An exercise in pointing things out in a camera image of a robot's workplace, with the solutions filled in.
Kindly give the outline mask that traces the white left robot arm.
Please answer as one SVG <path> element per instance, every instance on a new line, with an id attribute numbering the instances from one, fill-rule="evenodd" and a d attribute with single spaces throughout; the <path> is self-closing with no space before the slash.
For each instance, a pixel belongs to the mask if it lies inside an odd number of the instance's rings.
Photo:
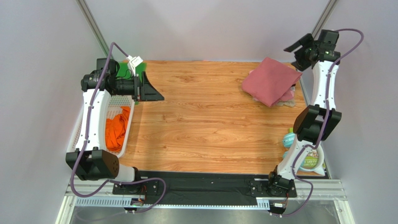
<path id="1" fill-rule="evenodd" d="M 130 97 L 130 103 L 163 101 L 164 97 L 149 82 L 145 71 L 137 74 L 137 66 L 143 63 L 139 56 L 128 56 L 126 60 L 128 68 L 124 77 L 118 76 L 117 61 L 99 58 L 96 69 L 81 80 L 84 110 L 80 136 L 65 160 L 74 171 L 73 176 L 82 181 L 134 182 L 138 179 L 138 170 L 121 165 L 119 156 L 106 145 L 109 104 L 117 96 Z"/>

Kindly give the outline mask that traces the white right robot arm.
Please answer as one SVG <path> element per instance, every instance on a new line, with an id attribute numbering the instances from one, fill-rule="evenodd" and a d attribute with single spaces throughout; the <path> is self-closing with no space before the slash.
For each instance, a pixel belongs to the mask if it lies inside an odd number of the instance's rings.
<path id="1" fill-rule="evenodd" d="M 308 153 L 317 149 L 340 122 L 342 113 L 336 110 L 334 84 L 341 54 L 335 51 L 339 32 L 321 30 L 317 40 L 306 34 L 285 52 L 294 53 L 292 65 L 299 71 L 311 68 L 314 76 L 312 102 L 297 116 L 293 144 L 288 154 L 270 172 L 267 190 L 272 195 L 288 193 L 293 189 L 295 176 Z"/>

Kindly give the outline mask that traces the dusty red t-shirt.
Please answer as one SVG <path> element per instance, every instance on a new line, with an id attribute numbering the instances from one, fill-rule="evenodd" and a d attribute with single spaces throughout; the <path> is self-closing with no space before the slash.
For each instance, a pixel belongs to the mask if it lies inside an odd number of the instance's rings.
<path id="1" fill-rule="evenodd" d="M 241 89 L 257 101 L 272 107 L 294 98 L 291 89 L 302 73 L 272 58 L 265 58 L 243 80 Z"/>

